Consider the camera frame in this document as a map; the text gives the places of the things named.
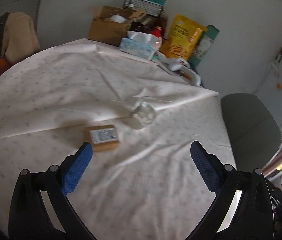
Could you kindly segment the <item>small brown cardboard box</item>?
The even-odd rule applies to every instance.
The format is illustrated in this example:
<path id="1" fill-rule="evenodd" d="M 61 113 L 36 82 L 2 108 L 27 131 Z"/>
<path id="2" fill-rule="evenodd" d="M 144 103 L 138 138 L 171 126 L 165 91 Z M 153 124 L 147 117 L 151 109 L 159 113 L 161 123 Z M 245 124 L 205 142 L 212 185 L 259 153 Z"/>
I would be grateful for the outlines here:
<path id="1" fill-rule="evenodd" d="M 120 144 L 114 125 L 86 127 L 84 133 L 86 142 L 91 144 L 94 152 L 112 151 Z"/>

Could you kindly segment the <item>white patterned tablecloth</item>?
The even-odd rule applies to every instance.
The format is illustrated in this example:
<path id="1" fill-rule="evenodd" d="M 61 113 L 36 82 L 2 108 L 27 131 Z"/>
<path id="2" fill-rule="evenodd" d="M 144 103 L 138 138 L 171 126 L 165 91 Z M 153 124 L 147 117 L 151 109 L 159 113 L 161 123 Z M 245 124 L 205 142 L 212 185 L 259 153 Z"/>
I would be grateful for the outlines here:
<path id="1" fill-rule="evenodd" d="M 59 165 L 86 141 L 93 156 L 68 199 L 97 239 L 185 239 L 214 199 L 191 144 L 234 164 L 217 92 L 98 42 L 49 48 L 0 76 L 4 233 L 21 170 Z"/>

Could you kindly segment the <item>small glass bottle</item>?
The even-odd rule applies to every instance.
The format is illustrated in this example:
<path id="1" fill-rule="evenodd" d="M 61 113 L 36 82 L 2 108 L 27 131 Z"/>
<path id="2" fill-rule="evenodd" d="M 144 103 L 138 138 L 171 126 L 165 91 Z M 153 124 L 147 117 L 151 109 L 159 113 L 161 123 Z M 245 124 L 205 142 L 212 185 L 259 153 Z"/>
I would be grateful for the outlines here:
<path id="1" fill-rule="evenodd" d="M 136 124 L 136 128 L 142 129 L 154 123 L 157 112 L 151 104 L 139 100 L 132 110 L 131 117 Z"/>

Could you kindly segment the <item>white game controller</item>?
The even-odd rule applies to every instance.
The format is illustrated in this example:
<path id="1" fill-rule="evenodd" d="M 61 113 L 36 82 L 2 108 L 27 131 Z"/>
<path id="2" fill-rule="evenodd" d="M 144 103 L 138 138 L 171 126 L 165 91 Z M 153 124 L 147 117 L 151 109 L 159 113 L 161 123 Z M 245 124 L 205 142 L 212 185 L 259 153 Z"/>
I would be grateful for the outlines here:
<path id="1" fill-rule="evenodd" d="M 178 73 L 183 77 L 186 77 L 190 80 L 192 86 L 200 86 L 201 78 L 200 76 L 190 68 L 190 65 L 187 61 L 183 59 L 173 61 L 167 65 L 168 69 L 172 72 Z"/>

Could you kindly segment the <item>yellow snack bag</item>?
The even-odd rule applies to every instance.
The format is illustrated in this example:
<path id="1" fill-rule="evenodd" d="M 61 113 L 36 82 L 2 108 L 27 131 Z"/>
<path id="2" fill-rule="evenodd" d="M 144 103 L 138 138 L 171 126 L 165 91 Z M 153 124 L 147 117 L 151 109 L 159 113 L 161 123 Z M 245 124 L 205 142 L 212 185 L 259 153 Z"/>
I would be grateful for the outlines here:
<path id="1" fill-rule="evenodd" d="M 180 57 L 187 61 L 200 37 L 207 31 L 207 27 L 183 15 L 176 14 L 168 32 L 167 40 L 162 43 L 159 51 L 168 58 Z"/>

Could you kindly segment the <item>green tall box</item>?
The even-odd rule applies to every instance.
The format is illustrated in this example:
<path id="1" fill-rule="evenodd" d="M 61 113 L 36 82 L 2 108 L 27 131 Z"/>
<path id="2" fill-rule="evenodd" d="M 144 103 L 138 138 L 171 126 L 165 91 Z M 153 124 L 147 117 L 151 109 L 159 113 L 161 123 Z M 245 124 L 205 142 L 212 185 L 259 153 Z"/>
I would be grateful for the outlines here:
<path id="1" fill-rule="evenodd" d="M 219 33 L 219 30 L 213 25 L 208 25 L 207 29 L 208 30 L 202 34 L 196 48 L 192 52 L 192 55 L 189 59 L 189 64 L 192 69 L 200 64 Z"/>

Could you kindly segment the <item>blue tissue pack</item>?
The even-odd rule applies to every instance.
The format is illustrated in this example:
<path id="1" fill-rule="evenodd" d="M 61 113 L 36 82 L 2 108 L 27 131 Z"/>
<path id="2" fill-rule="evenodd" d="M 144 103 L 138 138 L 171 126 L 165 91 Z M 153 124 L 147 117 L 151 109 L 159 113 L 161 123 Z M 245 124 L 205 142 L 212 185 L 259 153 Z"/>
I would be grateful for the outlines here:
<path id="1" fill-rule="evenodd" d="M 152 34 L 128 31 L 127 37 L 122 38 L 119 49 L 125 53 L 152 60 L 158 50 L 159 38 Z"/>

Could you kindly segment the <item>red white bottle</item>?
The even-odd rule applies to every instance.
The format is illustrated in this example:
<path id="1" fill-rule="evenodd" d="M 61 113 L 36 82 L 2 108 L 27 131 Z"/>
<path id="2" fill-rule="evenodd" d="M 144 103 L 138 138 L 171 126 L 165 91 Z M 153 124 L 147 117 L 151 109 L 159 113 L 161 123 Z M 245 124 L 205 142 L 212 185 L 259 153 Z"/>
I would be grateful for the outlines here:
<path id="1" fill-rule="evenodd" d="M 154 26 L 152 30 L 150 30 L 148 33 L 155 36 L 158 40 L 155 43 L 155 47 L 159 50 L 162 45 L 162 35 L 161 35 L 162 28 L 159 26 Z"/>

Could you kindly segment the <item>open cardboard box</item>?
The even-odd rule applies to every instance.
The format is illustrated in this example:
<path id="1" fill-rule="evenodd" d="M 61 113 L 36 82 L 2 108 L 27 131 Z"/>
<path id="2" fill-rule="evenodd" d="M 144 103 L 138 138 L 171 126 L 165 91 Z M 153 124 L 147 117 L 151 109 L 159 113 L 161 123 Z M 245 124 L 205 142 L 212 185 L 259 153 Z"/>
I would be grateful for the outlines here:
<path id="1" fill-rule="evenodd" d="M 143 9 L 133 10 L 111 6 L 93 9 L 93 19 L 87 38 L 112 46 L 119 46 L 132 22 L 146 16 Z"/>

